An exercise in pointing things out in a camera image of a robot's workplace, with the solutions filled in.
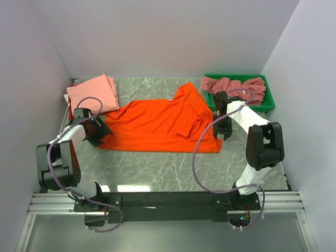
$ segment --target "green basket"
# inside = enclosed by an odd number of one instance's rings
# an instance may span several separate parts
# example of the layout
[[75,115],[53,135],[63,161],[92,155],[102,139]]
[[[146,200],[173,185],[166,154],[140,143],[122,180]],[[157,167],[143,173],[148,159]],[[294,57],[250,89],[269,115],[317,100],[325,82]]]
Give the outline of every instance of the green basket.
[[[253,111],[255,112],[269,112],[271,110],[273,110],[275,108],[275,104],[273,101],[273,97],[271,94],[271,90],[268,87],[268,83],[266,80],[266,77],[264,75],[223,75],[223,74],[211,74],[211,73],[207,73],[204,76],[209,77],[209,78],[213,78],[216,80],[222,79],[223,77],[227,77],[230,80],[240,80],[241,82],[244,82],[246,80],[249,79],[253,79],[253,78],[257,78],[257,77],[261,77],[263,79],[263,81],[265,82],[265,86],[266,86],[266,91],[265,91],[265,98],[262,101],[260,106],[249,106]],[[214,95],[210,94],[208,91],[206,92],[206,104],[209,106],[209,108],[212,111],[217,111],[214,100],[213,100]]]

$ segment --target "wall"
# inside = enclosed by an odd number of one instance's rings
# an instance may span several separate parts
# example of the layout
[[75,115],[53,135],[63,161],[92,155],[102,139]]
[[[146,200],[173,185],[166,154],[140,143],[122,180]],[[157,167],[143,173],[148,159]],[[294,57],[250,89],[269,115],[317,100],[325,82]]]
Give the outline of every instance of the wall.
[[299,0],[30,0],[72,77],[262,71]]
[[0,34],[0,244],[13,251],[39,189],[35,147],[58,133],[70,77],[28,1],[1,1]]
[[336,2],[301,0],[263,74],[283,127],[284,166],[298,189],[320,251],[334,251],[336,229]]

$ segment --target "folded pink cloth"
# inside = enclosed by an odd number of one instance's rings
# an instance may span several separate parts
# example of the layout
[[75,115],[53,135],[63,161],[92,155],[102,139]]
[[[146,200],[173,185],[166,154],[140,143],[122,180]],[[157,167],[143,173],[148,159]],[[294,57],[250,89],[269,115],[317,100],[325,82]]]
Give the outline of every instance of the folded pink cloth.
[[[93,79],[87,80],[81,84],[67,89],[69,98],[71,100],[71,112],[78,103],[85,97],[96,97],[103,103],[101,113],[119,109],[118,96],[116,84],[114,79],[101,75]],[[97,113],[100,109],[100,103],[94,99],[87,99],[83,101],[80,108],[88,108],[92,113]]]
[[[265,82],[261,77],[249,79],[242,83],[240,80],[230,80],[227,77],[223,77],[220,80],[215,80],[204,76],[202,80],[202,90],[208,91],[211,94],[226,91],[229,92],[234,89],[248,89],[254,92],[256,95],[254,101],[250,102],[250,105],[261,105],[261,102],[265,97]],[[233,91],[227,94],[228,96],[239,96],[244,101],[251,99],[252,94],[244,91]]]

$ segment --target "orange shirt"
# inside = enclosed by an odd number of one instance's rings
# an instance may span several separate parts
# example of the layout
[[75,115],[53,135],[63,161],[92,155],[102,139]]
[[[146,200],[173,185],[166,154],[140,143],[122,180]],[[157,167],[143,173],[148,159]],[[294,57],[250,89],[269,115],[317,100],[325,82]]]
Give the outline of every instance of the orange shirt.
[[[181,86],[172,101],[132,101],[107,114],[107,135],[100,147],[118,151],[193,152],[214,114],[192,83]],[[213,127],[198,152],[219,152],[222,141],[213,137]]]

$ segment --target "purple cable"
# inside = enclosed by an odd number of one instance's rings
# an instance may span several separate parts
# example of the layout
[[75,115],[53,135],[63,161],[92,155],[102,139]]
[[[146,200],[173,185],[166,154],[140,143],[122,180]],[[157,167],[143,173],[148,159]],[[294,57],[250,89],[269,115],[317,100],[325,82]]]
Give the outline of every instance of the purple cable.
[[245,229],[245,228],[248,228],[248,227],[253,226],[253,225],[254,225],[254,224],[261,218],[261,215],[262,215],[262,213],[263,213],[263,211],[264,211],[264,207],[265,207],[265,191],[264,191],[264,189],[263,189],[260,185],[257,185],[257,184],[249,184],[249,185],[242,185],[242,186],[236,187],[236,188],[234,188],[234,189],[229,189],[229,190],[225,190],[225,191],[214,191],[214,190],[211,190],[211,189],[209,189],[209,188],[206,188],[206,187],[200,182],[200,180],[198,179],[198,177],[197,177],[197,175],[196,175],[196,168],[195,168],[196,152],[197,152],[197,149],[198,149],[198,147],[199,147],[199,145],[200,145],[200,143],[201,143],[203,137],[205,136],[206,132],[207,132],[207,131],[208,131],[214,124],[216,124],[216,123],[219,122],[220,120],[222,120],[222,119],[224,119],[224,118],[226,118],[226,117],[228,117],[228,116],[231,116],[232,114],[238,112],[238,111],[241,110],[246,104],[248,104],[249,102],[251,102],[251,101],[254,100],[254,98],[255,98],[255,94],[253,93],[253,91],[248,90],[248,89],[234,89],[234,90],[231,90],[231,91],[226,92],[226,93],[231,93],[231,92],[233,92],[233,91],[238,91],[238,90],[247,91],[247,92],[251,93],[251,94],[252,94],[252,98],[249,99],[248,101],[246,101],[246,102],[244,103],[244,105],[240,106],[240,107],[239,107],[238,109],[236,109],[235,111],[232,111],[232,112],[230,112],[230,113],[228,113],[228,114],[225,114],[225,115],[222,116],[222,117],[217,118],[217,119],[216,119],[215,121],[213,121],[208,127],[206,127],[206,129],[205,129],[204,132],[202,133],[201,137],[199,138],[199,140],[198,140],[198,142],[197,142],[197,144],[196,144],[194,153],[193,153],[192,170],[193,170],[194,178],[195,178],[196,182],[198,183],[198,185],[199,185],[201,188],[203,188],[204,190],[206,190],[206,191],[208,191],[208,192],[210,192],[210,193],[224,194],[224,193],[231,193],[231,192],[233,192],[233,191],[239,190],[239,189],[241,189],[241,188],[246,188],[246,187],[258,187],[258,188],[260,188],[260,190],[262,191],[262,197],[263,197],[263,199],[262,199],[263,201],[262,201],[262,204],[261,204],[260,212],[259,212],[258,216],[256,217],[256,219],[255,219],[253,222],[251,222],[248,226],[243,227],[243,229]]
[[81,195],[80,193],[78,193],[78,192],[76,192],[76,191],[73,191],[73,190],[71,190],[71,189],[66,189],[66,188],[61,184],[61,182],[60,182],[60,180],[58,179],[58,177],[56,176],[55,171],[54,171],[54,168],[53,168],[53,164],[52,164],[52,162],[51,162],[51,158],[50,158],[50,154],[51,154],[51,150],[52,150],[53,146],[54,146],[56,143],[58,143],[58,142],[62,139],[62,137],[64,137],[64,136],[65,136],[65,135],[66,135],[66,134],[73,128],[73,127],[75,127],[75,126],[77,126],[77,125],[79,125],[79,124],[81,124],[81,123],[83,123],[83,122],[85,122],[85,121],[91,120],[92,118],[95,118],[95,117],[97,117],[97,116],[100,114],[100,112],[101,112],[101,110],[102,110],[102,108],[103,108],[103,103],[101,102],[101,100],[99,100],[99,99],[96,98],[96,97],[86,97],[86,98],[82,99],[82,100],[78,103],[78,105],[77,105],[76,108],[78,109],[79,105],[80,105],[83,101],[85,101],[85,100],[87,100],[87,99],[94,99],[94,100],[97,100],[97,101],[100,103],[100,109],[99,109],[99,111],[98,111],[96,114],[91,115],[91,116],[88,117],[88,118],[85,118],[85,119],[83,119],[83,120],[80,120],[79,122],[74,123],[73,125],[71,125],[70,127],[68,127],[65,131],[63,131],[63,132],[61,133],[61,135],[58,135],[58,136],[53,140],[53,142],[50,144],[50,146],[49,146],[49,148],[48,148],[48,151],[47,151],[47,161],[48,161],[48,166],[49,166],[50,172],[51,172],[51,174],[52,174],[52,176],[53,176],[53,178],[54,178],[56,184],[57,184],[57,185],[59,186],[59,188],[61,188],[63,191],[65,191],[65,192],[70,192],[70,193],[72,193],[73,195],[75,195],[75,196],[77,196],[77,197],[80,197],[80,198],[84,198],[86,201],[89,201],[89,202],[91,202],[91,203],[94,203],[94,204],[97,204],[97,205],[101,205],[101,206],[106,206],[106,207],[113,208],[113,209],[117,210],[117,211],[120,213],[120,220],[119,220],[119,222],[118,222],[114,227],[112,227],[112,228],[109,228],[109,229],[106,229],[106,230],[96,230],[96,229],[94,229],[94,228],[92,228],[92,227],[88,227],[88,229],[91,230],[91,231],[93,231],[93,232],[96,232],[96,233],[106,233],[106,232],[115,230],[115,229],[116,229],[117,227],[119,227],[120,224],[123,222],[123,213],[122,213],[122,211],[121,211],[118,207],[116,207],[116,206],[112,206],[112,205],[110,205],[110,204],[105,204],[105,203],[98,202],[98,201],[93,201],[93,200],[91,200],[91,199],[89,199],[89,198],[86,198],[85,196]]

